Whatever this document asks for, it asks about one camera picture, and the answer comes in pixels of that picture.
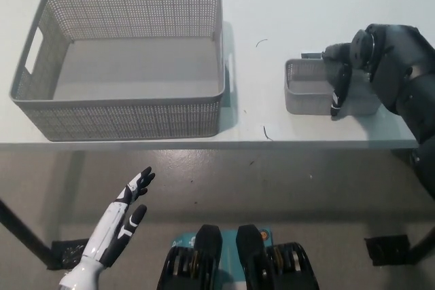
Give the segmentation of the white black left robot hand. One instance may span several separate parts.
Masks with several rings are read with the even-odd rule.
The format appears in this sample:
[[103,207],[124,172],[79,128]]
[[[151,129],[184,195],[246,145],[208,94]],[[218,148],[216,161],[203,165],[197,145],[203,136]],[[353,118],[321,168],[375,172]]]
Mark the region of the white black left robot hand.
[[155,173],[148,166],[122,188],[97,223],[79,263],[61,278],[58,289],[99,288],[101,273],[113,266],[145,217],[147,207],[144,204],[130,216],[126,214],[130,206],[147,193],[154,178]]

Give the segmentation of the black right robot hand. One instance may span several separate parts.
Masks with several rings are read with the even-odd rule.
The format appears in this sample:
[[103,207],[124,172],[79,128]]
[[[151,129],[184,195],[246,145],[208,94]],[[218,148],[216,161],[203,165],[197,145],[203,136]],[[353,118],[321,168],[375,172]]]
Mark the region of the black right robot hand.
[[321,53],[326,62],[340,64],[334,91],[330,115],[337,117],[347,98],[353,69],[363,69],[372,58],[375,49],[374,37],[365,30],[359,30],[350,43],[336,43],[327,46]]

